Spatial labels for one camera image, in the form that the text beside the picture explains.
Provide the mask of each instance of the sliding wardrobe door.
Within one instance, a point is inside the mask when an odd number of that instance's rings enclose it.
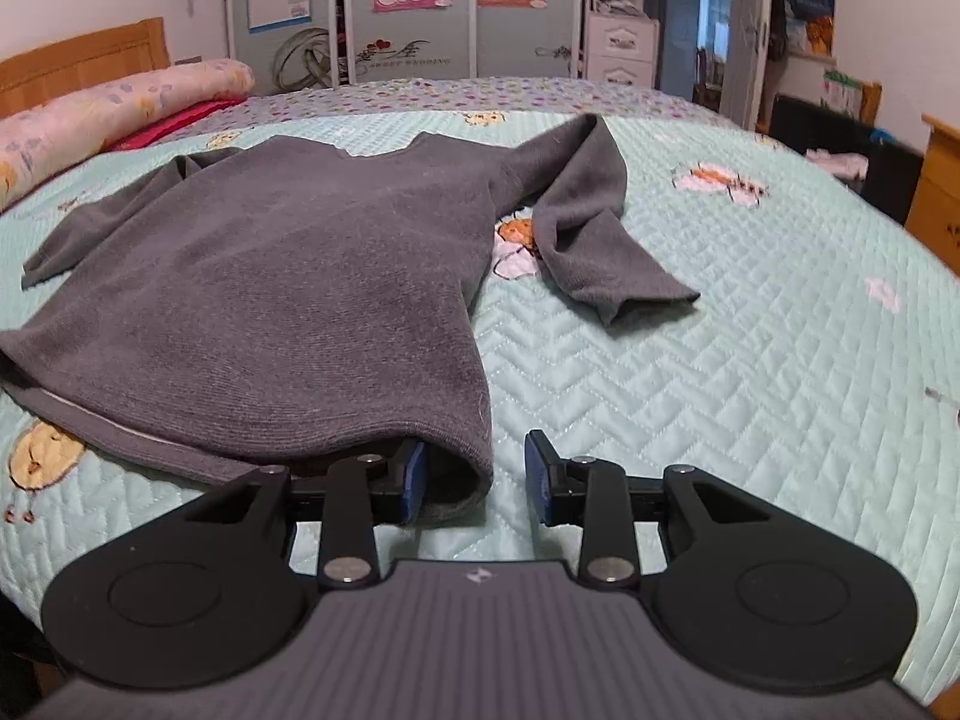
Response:
[[[230,56],[246,62],[259,95],[336,86],[336,0],[227,0]]]
[[[577,76],[583,0],[477,0],[479,76]]]
[[[351,83],[468,79],[472,0],[344,0]]]

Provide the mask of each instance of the white cabinet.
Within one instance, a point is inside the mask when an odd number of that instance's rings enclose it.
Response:
[[[652,88],[658,45],[656,20],[590,13],[587,80]]]

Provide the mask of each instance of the sweater sleeve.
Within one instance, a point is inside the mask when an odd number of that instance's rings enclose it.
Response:
[[[40,248],[23,264],[21,288],[75,268],[125,221],[181,181],[216,162],[233,156],[239,148],[220,148],[175,157],[166,165],[97,202],[75,208],[56,225]]]
[[[584,116],[515,150],[512,172],[533,180],[536,248],[557,285],[610,324],[629,303],[693,302],[620,224],[627,166],[603,119]]]

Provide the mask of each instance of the quilted stitching pattern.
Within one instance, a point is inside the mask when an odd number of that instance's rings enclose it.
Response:
[[[458,114],[309,119],[245,131],[337,143],[352,153],[402,146],[428,129],[518,143],[563,119],[507,114],[467,127]],[[875,551],[911,581],[920,627],[901,683],[930,698],[960,674],[960,286],[923,247],[790,152],[752,135],[694,124],[610,119],[630,170],[624,223],[679,279],[702,290],[692,308],[637,312],[608,332],[548,279],[489,278],[474,311],[491,382],[496,478],[483,509],[437,530],[378,529],[381,557],[492,560],[576,554],[575,529],[532,523],[522,437],[544,428],[565,454],[655,475],[688,461]],[[21,295],[19,264],[66,199],[96,199],[205,136],[91,160],[0,218],[0,323],[16,326],[55,285]],[[760,208],[677,191],[697,162],[769,187]],[[894,314],[865,279],[898,293]],[[0,457],[27,424],[0,396]],[[0,478],[0,495],[13,494]],[[43,589],[83,551],[198,494],[160,475],[85,453],[40,493],[37,522],[0,523],[0,589],[37,619]],[[318,525],[301,528],[292,565],[312,571]],[[648,570],[656,534],[638,528]]]

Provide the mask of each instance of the sweater's right sleeve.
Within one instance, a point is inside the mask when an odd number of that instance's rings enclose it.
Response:
[[[239,148],[220,148],[186,154],[170,160],[142,175],[133,184],[97,202],[82,205],[66,218],[40,244],[40,248],[23,264],[21,288],[26,290],[48,278],[75,268],[101,242],[125,221],[160,197],[165,191],[194,173],[233,156]]]

